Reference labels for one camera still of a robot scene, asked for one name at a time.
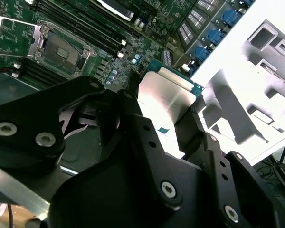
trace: silver screw head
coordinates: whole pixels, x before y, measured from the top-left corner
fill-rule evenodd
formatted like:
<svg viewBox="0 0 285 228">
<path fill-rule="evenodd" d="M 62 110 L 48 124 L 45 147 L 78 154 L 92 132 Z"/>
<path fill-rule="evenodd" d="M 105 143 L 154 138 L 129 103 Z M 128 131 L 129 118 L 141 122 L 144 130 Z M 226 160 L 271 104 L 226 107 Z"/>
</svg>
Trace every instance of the silver screw head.
<svg viewBox="0 0 285 228">
<path fill-rule="evenodd" d="M 90 85 L 94 88 L 99 88 L 99 85 L 96 82 L 91 82 Z"/>
<path fill-rule="evenodd" d="M 55 136 L 48 132 L 39 133 L 36 136 L 35 140 L 36 140 L 36 143 L 42 147 L 51 147 L 56 142 Z"/>
<path fill-rule="evenodd" d="M 0 123 L 0 136 L 12 136 L 17 132 L 17 127 L 13 123 Z"/>
<path fill-rule="evenodd" d="M 176 190 L 175 190 L 175 187 L 167 182 L 167 181 L 164 181 L 162 184 L 161 184 L 161 190 L 163 191 L 163 193 L 165 193 L 165 195 L 172 199 L 176 196 Z"/>
<path fill-rule="evenodd" d="M 216 137 L 214 137 L 213 135 L 210 135 L 210 138 L 211 138 L 213 141 L 217 141 Z"/>
<path fill-rule="evenodd" d="M 242 155 L 240 155 L 239 153 L 236 153 L 237 158 L 239 158 L 240 160 L 243 160 Z"/>
<path fill-rule="evenodd" d="M 232 207 L 226 205 L 225 212 L 231 221 L 233 221 L 234 223 L 238 223 L 238 214 Z"/>
</svg>

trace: green circuit board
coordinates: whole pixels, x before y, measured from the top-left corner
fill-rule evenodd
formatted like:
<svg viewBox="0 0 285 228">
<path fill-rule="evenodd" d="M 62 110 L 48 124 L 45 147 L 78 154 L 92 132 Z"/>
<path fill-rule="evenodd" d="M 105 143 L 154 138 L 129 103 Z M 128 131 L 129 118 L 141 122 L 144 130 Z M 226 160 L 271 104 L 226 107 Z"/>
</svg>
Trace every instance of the green circuit board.
<svg viewBox="0 0 285 228">
<path fill-rule="evenodd" d="M 147 18 L 158 33 L 163 33 L 164 30 L 174 33 L 196 1 L 130 0 L 124 2 L 131 5 L 134 11 L 139 12 L 141 17 Z"/>
<path fill-rule="evenodd" d="M 131 71 L 141 74 L 152 60 L 161 61 L 169 34 L 164 36 L 156 32 L 162 33 L 162 30 L 166 29 L 169 33 L 173 33 L 195 1 L 143 1 L 156 9 L 156 15 L 150 16 L 148 22 L 148 29 L 149 31 L 152 29 L 152 33 L 147 33 L 147 29 L 137 29 L 133 21 L 121 19 L 102 8 L 96 0 L 36 0 L 33 2 L 35 4 L 29 5 L 25 0 L 0 0 L 0 7 L 4 9 L 0 16 L 6 17 L 2 21 L 0 30 L 0 68 L 13 67 L 15 63 L 23 62 L 25 64 L 19 70 L 18 79 L 37 89 L 45 89 L 53 86 L 54 82 L 50 76 L 33 75 L 30 67 L 36 66 L 35 63 L 44 70 L 50 70 L 63 78 L 61 81 L 79 75 L 88 75 L 96 77 L 104 85 L 113 83 L 126 88 Z M 129 1 L 136 8 L 141 2 L 140 0 Z M 140 9 L 137 16 L 144 15 L 146 16 L 146 12 Z M 53 45 L 54 42 L 49 42 L 50 36 L 46 37 L 44 41 L 46 44 L 41 48 L 44 56 L 42 61 L 36 56 L 28 56 L 29 49 L 35 42 L 34 25 L 40 25 L 40 21 L 53 23 L 62 28 L 63 32 L 54 29 L 50 32 L 59 36 L 60 43 L 64 41 L 68 43 L 68 47 L 56 47 L 57 45 Z M 96 52 L 96 56 L 86 59 L 79 72 L 75 69 L 80 61 L 84 62 L 81 56 L 84 47 L 78 44 L 76 38 L 71 38 L 68 35 L 70 33 Z M 56 53 L 49 48 L 52 47 L 49 43 L 58 48 Z M 70 52 L 66 50 L 71 48 L 74 49 L 72 53 L 78 57 L 78 60 L 74 60 L 73 56 L 69 57 Z M 69 62 L 66 63 L 68 57 L 74 67 L 70 66 Z"/>
</svg>

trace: mounting hole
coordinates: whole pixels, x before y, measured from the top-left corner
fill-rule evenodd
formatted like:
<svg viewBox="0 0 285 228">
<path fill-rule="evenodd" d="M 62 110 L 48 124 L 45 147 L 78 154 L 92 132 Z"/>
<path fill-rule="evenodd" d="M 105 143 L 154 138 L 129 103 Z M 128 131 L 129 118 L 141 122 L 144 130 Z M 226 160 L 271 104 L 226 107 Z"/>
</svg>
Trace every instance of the mounting hole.
<svg viewBox="0 0 285 228">
<path fill-rule="evenodd" d="M 221 166 L 226 167 L 224 162 L 220 161 L 219 163 L 220 163 Z"/>
<path fill-rule="evenodd" d="M 150 127 L 144 125 L 143 128 L 146 130 L 146 131 L 150 131 Z"/>
<path fill-rule="evenodd" d="M 150 145 L 151 147 L 153 147 L 153 148 L 156 148 L 155 142 L 149 141 L 149 145 Z"/>
<path fill-rule="evenodd" d="M 222 174 L 222 177 L 223 177 L 226 181 L 228 181 L 228 177 L 227 177 L 225 174 Z"/>
</svg>

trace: black ram slot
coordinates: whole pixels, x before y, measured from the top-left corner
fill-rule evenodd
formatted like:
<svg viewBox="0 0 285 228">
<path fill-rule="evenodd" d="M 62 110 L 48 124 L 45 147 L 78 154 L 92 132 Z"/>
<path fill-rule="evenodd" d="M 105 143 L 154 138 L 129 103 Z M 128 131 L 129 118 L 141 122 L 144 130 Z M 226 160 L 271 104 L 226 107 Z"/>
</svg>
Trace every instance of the black ram slot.
<svg viewBox="0 0 285 228">
<path fill-rule="evenodd" d="M 31 60 L 24 60 L 21 68 L 21 77 L 23 79 L 34 80 L 37 84 L 41 84 L 45 88 L 67 81 L 66 78 Z"/>
<path fill-rule="evenodd" d="M 114 16 L 108 14 L 107 12 L 103 11 L 102 9 L 100 9 L 99 7 L 97 7 L 95 4 L 91 3 L 89 1 L 89 7 L 96 11 L 97 13 L 101 14 L 103 17 L 107 18 L 110 21 L 114 21 L 114 23 L 116 25 L 118 25 L 119 27 L 121 27 L 122 29 L 124 29 L 125 31 L 127 31 L 129 34 L 131 34 L 132 36 L 134 36 L 135 38 L 139 39 L 141 37 L 141 35 L 135 31 L 134 29 L 132 29 L 131 27 L 125 25 L 124 23 L 120 22 L 119 20 L 117 20 Z"/>
<path fill-rule="evenodd" d="M 112 46 L 112 47 L 117 47 L 119 45 L 118 42 L 113 41 L 114 43 L 112 43 L 112 41 L 104 36 L 102 33 L 100 33 L 99 31 L 93 29 L 92 27 L 88 26 L 87 24 L 78 21 L 77 18 L 73 17 L 73 15 L 65 12 L 65 11 L 61 11 L 61 9 L 57 6 L 55 6 L 54 4 L 50 3 L 50 2 L 41 2 L 40 4 L 42 4 L 44 7 L 46 7 L 46 10 L 49 11 L 49 13 L 51 13 L 52 17 L 55 17 L 56 20 L 59 21 L 68 21 L 70 26 L 74 26 L 79 27 L 79 28 L 83 28 L 83 30 L 88 30 L 90 31 L 90 36 L 93 36 L 94 38 L 97 38 L 98 40 L 101 40 L 102 42 L 106 42 L 108 46 Z"/>
<path fill-rule="evenodd" d="M 100 47 L 111 55 L 116 55 L 120 46 L 117 43 L 111 42 L 107 37 L 103 36 L 100 32 L 94 30 L 86 24 L 81 23 L 71 14 L 62 12 L 60 8 L 54 4 L 46 1 L 41 1 L 38 4 L 38 11 L 47 17 L 51 18 L 56 23 L 64 26 L 65 28 L 73 31 L 78 36 L 83 37 L 86 41 Z"/>
<path fill-rule="evenodd" d="M 113 37 L 115 37 L 116 42 L 118 42 L 119 44 L 122 43 L 122 40 L 126 40 L 126 37 L 122 36 L 120 33 L 114 31 L 113 29 L 111 29 L 110 27 L 108 27 L 105 23 L 103 23 L 102 21 L 100 21 L 99 19 L 97 19 L 96 17 L 94 17 L 93 15 L 87 13 L 84 10 L 81 10 L 79 7 L 77 7 L 75 4 L 67 1 L 67 0 L 62 0 L 65 4 L 71 6 L 72 8 L 74 8 L 76 11 L 78 11 L 80 14 L 84 15 L 85 17 L 88 17 L 91 22 L 93 22 L 96 26 L 98 26 L 100 28 L 100 30 L 102 30 L 103 33 L 107 34 L 110 38 L 113 39 Z"/>
<path fill-rule="evenodd" d="M 40 74 L 44 75 L 44 76 L 48 76 L 54 80 L 56 80 L 58 83 L 62 83 L 62 82 L 65 82 L 67 81 L 66 78 L 54 73 L 53 71 L 51 70 L 48 70 L 47 68 L 43 67 L 42 65 L 40 64 L 37 64 L 31 60 L 27 60 L 25 63 L 24 63 L 24 66 L 27 70 L 30 70 L 30 69 L 33 69 L 37 72 L 39 72 Z"/>
<path fill-rule="evenodd" d="M 75 25 L 68 25 L 66 21 L 63 21 L 59 17 L 56 17 L 54 14 L 49 13 L 48 12 L 49 10 L 43 9 L 43 6 L 40 7 L 39 11 L 41 13 L 43 13 L 44 15 L 46 15 L 47 17 L 51 18 L 56 23 L 62 25 L 63 27 L 68 28 L 70 31 L 72 31 L 75 34 L 77 34 L 78 36 L 82 37 L 87 42 L 96 45 L 97 47 L 99 47 L 102 50 L 110 53 L 113 56 L 116 55 L 115 49 L 112 49 L 111 47 L 108 47 L 105 43 L 101 43 L 98 39 L 94 38 L 93 36 L 91 36 L 90 34 L 84 32 L 84 31 L 80 30 Z"/>
</svg>

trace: black metal bracket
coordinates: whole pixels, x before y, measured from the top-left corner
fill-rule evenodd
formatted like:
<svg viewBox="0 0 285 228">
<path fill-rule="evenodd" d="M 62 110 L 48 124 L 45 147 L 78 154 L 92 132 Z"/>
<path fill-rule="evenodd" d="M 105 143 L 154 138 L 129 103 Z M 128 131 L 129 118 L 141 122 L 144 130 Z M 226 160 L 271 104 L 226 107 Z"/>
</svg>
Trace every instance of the black metal bracket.
<svg viewBox="0 0 285 228">
<path fill-rule="evenodd" d="M 96 79 L 82 76 L 1 105 L 0 123 L 9 124 L 0 125 L 0 167 L 33 172 L 54 168 L 65 147 L 59 114 L 104 90 Z M 49 133 L 54 138 L 41 138 L 45 144 L 40 146 L 37 143 L 40 133 Z"/>
<path fill-rule="evenodd" d="M 187 160 L 199 165 L 210 180 L 217 221 L 229 227 L 249 227 L 241 214 L 230 163 L 223 157 L 217 139 L 205 133 L 200 147 Z"/>
<path fill-rule="evenodd" d="M 121 127 L 128 133 L 132 151 L 143 163 L 153 197 L 166 207 L 178 210 L 182 203 L 181 189 L 167 162 L 152 121 L 142 116 L 135 95 L 120 90 L 117 97 Z"/>
<path fill-rule="evenodd" d="M 285 228 L 285 208 L 249 162 L 234 151 L 226 158 L 236 180 L 242 213 L 249 218 L 249 223 L 261 228 Z"/>
</svg>

